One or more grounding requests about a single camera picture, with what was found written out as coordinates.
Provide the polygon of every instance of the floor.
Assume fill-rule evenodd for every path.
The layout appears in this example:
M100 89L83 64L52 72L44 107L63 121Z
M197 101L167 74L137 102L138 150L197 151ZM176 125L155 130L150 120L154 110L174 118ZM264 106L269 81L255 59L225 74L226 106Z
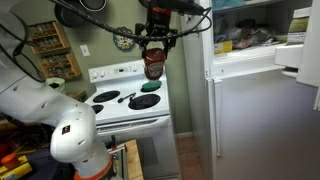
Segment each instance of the floor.
M192 137L177 138L182 180L205 180Z

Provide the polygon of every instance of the stove knob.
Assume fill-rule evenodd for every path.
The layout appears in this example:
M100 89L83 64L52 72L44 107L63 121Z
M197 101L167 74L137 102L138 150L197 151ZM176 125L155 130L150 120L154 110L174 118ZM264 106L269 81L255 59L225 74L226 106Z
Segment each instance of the stove knob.
M106 73L104 71L100 72L100 77L104 77L106 75Z
M137 65L131 66L131 70L132 70L133 72L137 72L137 71L138 71L138 66L137 66Z
M93 77L94 79L97 79L97 78L98 78L98 73L97 73L97 72L93 72L92 77Z

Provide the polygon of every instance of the jar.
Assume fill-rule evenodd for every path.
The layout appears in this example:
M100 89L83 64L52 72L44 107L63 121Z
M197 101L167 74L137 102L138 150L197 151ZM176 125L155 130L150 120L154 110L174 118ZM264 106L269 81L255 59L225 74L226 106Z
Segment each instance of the jar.
M160 48L148 49L144 59L144 74L149 80L159 80L163 73L166 53Z
M303 44L309 23L311 8L294 11L293 20L289 27L288 45Z

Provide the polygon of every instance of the stove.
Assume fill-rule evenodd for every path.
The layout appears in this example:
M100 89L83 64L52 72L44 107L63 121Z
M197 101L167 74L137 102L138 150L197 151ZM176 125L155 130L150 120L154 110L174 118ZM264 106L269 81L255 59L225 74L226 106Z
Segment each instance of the stove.
M99 138L135 139L144 179L180 179L165 72L161 83L145 84L144 61L138 60L89 69L89 77L96 92L86 103L96 112Z
M159 88L143 89L149 81L142 60L93 68L89 76L97 91L86 103L95 109L97 125L170 114L165 73Z

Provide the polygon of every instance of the spice rack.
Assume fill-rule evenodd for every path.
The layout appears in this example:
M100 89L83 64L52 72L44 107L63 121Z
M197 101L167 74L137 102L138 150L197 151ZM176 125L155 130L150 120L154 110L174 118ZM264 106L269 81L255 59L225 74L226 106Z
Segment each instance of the spice rack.
M31 47L34 54L70 49L70 43L62 25L55 21L30 25L28 39L38 44L38 47Z
M39 60L39 64L46 78L72 79L81 75L73 53L45 56Z

